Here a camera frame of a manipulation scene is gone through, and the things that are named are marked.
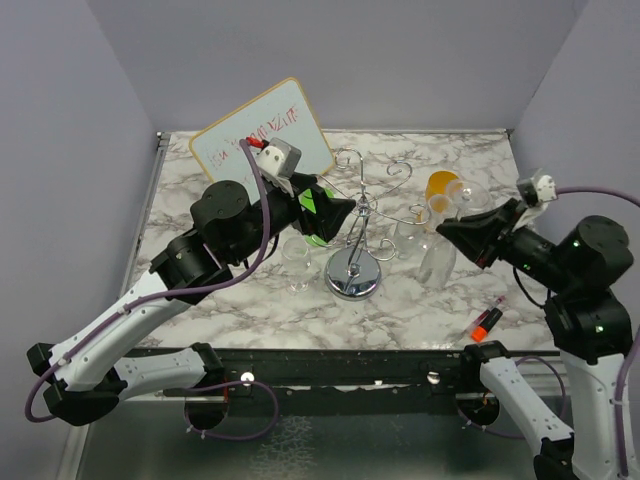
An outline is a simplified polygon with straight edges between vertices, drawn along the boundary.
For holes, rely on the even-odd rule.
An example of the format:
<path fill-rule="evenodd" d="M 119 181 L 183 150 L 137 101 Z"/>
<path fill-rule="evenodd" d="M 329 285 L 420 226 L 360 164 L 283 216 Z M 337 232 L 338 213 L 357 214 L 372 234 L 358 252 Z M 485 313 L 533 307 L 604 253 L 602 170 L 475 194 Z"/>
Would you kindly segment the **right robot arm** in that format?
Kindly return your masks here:
<path fill-rule="evenodd" d="M 629 237 L 615 221 L 592 215 L 553 244 L 522 225 L 528 211 L 510 199 L 447 219 L 437 231 L 478 267 L 501 260 L 551 291 L 544 318 L 569 381 L 573 423 L 550 410 L 498 341 L 465 348 L 461 383 L 497 398 L 529 445 L 537 478 L 636 479 L 626 381 L 638 337 L 611 289 L 633 265 Z"/>

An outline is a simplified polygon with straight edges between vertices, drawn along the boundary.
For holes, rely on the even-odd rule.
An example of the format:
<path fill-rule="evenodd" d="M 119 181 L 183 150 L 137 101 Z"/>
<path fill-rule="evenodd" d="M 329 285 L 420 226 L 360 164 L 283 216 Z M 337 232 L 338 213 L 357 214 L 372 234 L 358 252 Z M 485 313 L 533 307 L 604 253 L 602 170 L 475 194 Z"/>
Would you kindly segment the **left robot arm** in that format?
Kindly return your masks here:
<path fill-rule="evenodd" d="M 156 391 L 214 392 L 224 369 L 203 343 L 141 358 L 130 353 L 168 320 L 251 275 L 287 227 L 330 241 L 355 208 L 353 199 L 328 196 L 313 175 L 294 174 L 291 185 L 287 193 L 263 181 L 256 202 L 236 181 L 210 185 L 190 208 L 192 228 L 114 305 L 67 340 L 32 346 L 27 358 L 39 377 L 33 391 L 43 395 L 47 417 L 83 426 Z"/>

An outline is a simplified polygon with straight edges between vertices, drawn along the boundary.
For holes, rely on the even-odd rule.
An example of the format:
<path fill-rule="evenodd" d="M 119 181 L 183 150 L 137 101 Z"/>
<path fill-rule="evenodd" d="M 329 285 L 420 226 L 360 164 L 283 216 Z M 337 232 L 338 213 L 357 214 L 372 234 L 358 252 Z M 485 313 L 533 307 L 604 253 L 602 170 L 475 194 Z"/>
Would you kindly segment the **chrome wine glass rack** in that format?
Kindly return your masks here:
<path fill-rule="evenodd" d="M 381 264 L 392 260 L 398 254 L 398 247 L 389 238 L 383 238 L 379 242 L 381 250 L 391 251 L 388 256 L 382 257 L 371 251 L 367 237 L 371 220 L 378 216 L 411 227 L 424 227 L 429 218 L 426 216 L 426 206 L 420 203 L 409 207 L 412 215 L 410 220 L 393 217 L 378 209 L 380 200 L 397 193 L 412 178 L 413 168 L 408 161 L 391 161 L 386 167 L 386 174 L 390 177 L 401 175 L 403 179 L 381 193 L 372 194 L 367 190 L 364 156 L 358 150 L 352 147 L 338 148 L 335 152 L 335 167 L 345 170 L 353 158 L 357 159 L 359 172 L 359 190 L 355 194 L 355 207 L 351 212 L 354 220 L 346 233 L 344 246 L 333 253 L 325 264 L 324 281 L 329 291 L 337 298 L 362 301 L 371 297 L 381 285 Z"/>

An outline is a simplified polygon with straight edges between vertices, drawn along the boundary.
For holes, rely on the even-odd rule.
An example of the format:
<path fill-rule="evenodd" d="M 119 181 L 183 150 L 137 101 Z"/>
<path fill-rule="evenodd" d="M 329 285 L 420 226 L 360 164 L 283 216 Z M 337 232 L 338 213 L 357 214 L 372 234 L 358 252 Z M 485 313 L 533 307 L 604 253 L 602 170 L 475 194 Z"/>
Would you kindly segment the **green plastic goblet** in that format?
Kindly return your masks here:
<path fill-rule="evenodd" d="M 316 215 L 316 208 L 315 208 L 315 204 L 314 204 L 314 200 L 312 198 L 312 192 L 310 189 L 305 190 L 300 196 L 299 196 L 299 202 L 300 205 L 302 207 L 302 209 L 312 215 L 315 216 Z M 333 241 L 327 242 L 325 240 L 322 240 L 320 237 L 318 237 L 317 235 L 313 234 L 313 235 L 304 235 L 303 236 L 305 242 L 312 246 L 312 247 L 318 247 L 318 248 L 330 248 L 334 245 Z"/>

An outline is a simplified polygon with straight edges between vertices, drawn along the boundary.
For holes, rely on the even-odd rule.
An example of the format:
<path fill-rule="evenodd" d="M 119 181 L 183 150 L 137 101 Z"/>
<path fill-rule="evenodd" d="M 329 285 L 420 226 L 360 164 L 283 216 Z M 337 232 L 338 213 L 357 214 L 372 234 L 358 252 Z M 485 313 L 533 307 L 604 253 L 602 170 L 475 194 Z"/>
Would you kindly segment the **orange plastic cup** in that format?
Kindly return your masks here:
<path fill-rule="evenodd" d="M 425 199 L 429 200 L 435 195 L 444 195 L 446 193 L 447 186 L 458 180 L 459 176 L 451 171 L 440 170 L 434 172 L 428 179 L 425 189 Z"/>

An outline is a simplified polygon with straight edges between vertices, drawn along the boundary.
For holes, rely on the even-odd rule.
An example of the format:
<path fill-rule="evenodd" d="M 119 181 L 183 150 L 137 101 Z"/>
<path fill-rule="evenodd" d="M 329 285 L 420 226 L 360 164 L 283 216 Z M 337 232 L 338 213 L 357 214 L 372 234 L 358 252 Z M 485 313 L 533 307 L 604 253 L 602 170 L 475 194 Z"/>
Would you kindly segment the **red pen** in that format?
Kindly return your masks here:
<path fill-rule="evenodd" d="M 505 298 L 506 295 L 502 295 L 494 300 L 488 307 L 486 307 L 486 309 L 463 330 L 463 335 L 471 334 L 472 331 L 477 326 L 479 326 L 479 324 L 491 313 L 494 308 L 497 308 L 504 302 Z"/>

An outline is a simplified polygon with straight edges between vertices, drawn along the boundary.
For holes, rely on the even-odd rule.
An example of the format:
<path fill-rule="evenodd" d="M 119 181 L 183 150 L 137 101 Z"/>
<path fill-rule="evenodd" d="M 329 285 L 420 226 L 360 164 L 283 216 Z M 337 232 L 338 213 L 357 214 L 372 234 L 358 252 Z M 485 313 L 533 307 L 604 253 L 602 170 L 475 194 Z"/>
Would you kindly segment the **orange black marker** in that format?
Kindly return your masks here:
<path fill-rule="evenodd" d="M 471 339 L 475 342 L 482 342 L 502 316 L 503 312 L 499 308 L 492 309 L 474 328 L 471 333 Z"/>

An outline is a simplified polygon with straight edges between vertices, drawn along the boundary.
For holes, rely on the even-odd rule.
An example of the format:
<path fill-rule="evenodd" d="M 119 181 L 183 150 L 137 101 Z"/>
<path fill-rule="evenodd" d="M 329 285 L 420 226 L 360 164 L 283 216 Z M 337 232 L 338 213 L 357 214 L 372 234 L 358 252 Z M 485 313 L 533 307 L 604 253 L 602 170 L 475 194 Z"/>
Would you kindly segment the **small whiteboard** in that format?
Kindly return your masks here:
<path fill-rule="evenodd" d="M 334 154 L 299 81 L 289 77 L 225 115 L 189 141 L 189 149 L 210 180 L 242 182 L 250 168 L 239 141 L 279 138 L 300 149 L 297 170 L 324 174 Z"/>

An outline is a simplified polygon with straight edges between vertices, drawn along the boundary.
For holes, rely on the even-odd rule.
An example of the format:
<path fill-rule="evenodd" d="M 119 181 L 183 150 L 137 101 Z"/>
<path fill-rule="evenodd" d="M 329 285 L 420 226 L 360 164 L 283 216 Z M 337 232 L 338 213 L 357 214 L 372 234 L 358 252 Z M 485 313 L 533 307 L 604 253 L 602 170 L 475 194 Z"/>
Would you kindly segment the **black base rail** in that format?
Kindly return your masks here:
<path fill-rule="evenodd" d="M 198 418 L 452 414 L 487 390 L 461 350 L 218 350 L 222 369 L 204 386 L 154 386 L 148 396 L 183 400 Z"/>

